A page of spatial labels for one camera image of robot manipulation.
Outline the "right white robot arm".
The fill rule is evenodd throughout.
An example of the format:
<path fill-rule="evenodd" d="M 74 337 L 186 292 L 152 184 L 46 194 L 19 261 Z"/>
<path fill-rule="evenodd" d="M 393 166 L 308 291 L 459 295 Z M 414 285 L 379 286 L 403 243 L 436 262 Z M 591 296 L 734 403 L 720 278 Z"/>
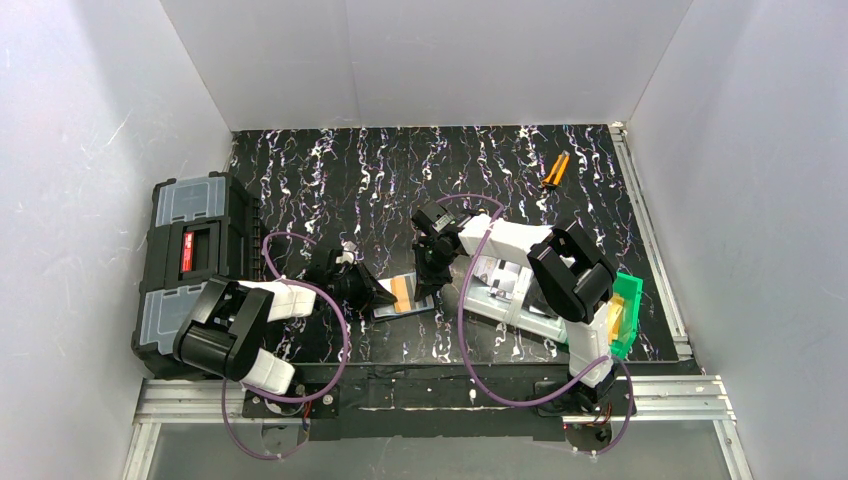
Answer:
<path fill-rule="evenodd" d="M 528 268 L 564 322 L 571 376 L 594 390 L 612 380 L 607 312 L 617 268 L 578 222 L 519 224 L 470 210 L 453 213 L 437 202 L 419 208 L 412 222 L 419 232 L 416 300 L 452 283 L 450 267 L 460 255 Z"/>

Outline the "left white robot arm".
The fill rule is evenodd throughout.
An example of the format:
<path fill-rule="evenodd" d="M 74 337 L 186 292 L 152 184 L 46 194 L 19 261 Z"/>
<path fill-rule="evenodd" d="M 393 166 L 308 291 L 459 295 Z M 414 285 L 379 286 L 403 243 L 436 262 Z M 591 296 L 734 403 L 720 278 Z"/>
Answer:
<path fill-rule="evenodd" d="M 205 373 L 282 396 L 295 369 L 263 347 L 267 326 L 308 317 L 316 301 L 326 298 L 333 299 L 336 307 L 345 304 L 355 310 L 397 302 L 355 259 L 353 243 L 317 242 L 304 277 L 294 285 L 213 276 L 178 330 L 173 355 Z"/>

